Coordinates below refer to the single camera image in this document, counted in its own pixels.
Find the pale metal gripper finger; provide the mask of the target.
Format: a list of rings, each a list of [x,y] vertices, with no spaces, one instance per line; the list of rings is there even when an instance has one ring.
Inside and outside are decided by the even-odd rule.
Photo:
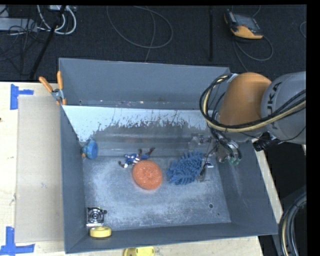
[[[214,165],[211,162],[205,162],[201,168],[200,174],[197,177],[198,181],[205,181],[206,180],[206,176],[208,174],[209,169],[213,168]]]
[[[212,137],[203,133],[196,133],[191,136],[190,147],[198,148],[209,145],[212,142]]]

